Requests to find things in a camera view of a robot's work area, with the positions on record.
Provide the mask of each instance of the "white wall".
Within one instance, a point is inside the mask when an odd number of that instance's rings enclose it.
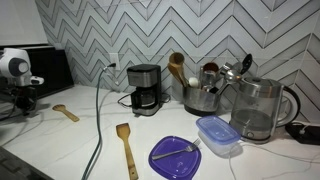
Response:
[[[48,43],[34,0],[0,0],[0,46]]]

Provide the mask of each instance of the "wooden slotted spatula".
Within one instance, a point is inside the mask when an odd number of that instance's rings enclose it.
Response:
[[[79,121],[79,118],[77,116],[75,116],[74,114],[72,114],[71,112],[69,112],[66,109],[66,106],[63,104],[57,104],[55,106],[52,107],[53,110],[55,111],[60,111],[63,114],[65,114],[69,119],[71,119],[73,122],[77,122]]]
[[[129,141],[128,141],[128,138],[130,135],[129,124],[128,123],[119,124],[116,126],[116,128],[117,128],[118,136],[122,139],[122,141],[124,143],[130,180],[139,179],[136,165],[134,163],[133,156],[132,156],[131,149],[130,149],[130,145],[129,145]]]

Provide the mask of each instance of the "wall outlet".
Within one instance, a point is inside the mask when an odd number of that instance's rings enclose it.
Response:
[[[116,63],[115,70],[120,71],[120,62],[118,53],[109,53],[111,63]]]

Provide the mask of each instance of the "clear plastic container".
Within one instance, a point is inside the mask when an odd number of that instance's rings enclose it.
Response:
[[[218,116],[205,116],[197,120],[199,137],[217,156],[228,158],[240,153],[240,135]]]

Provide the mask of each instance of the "glass kettle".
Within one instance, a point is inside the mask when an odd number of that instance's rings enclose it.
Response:
[[[280,119],[282,97],[290,102],[290,110]],[[246,77],[240,81],[230,125],[240,133],[242,140],[263,144],[269,141],[276,127],[298,116],[300,106],[298,95],[278,81]]]

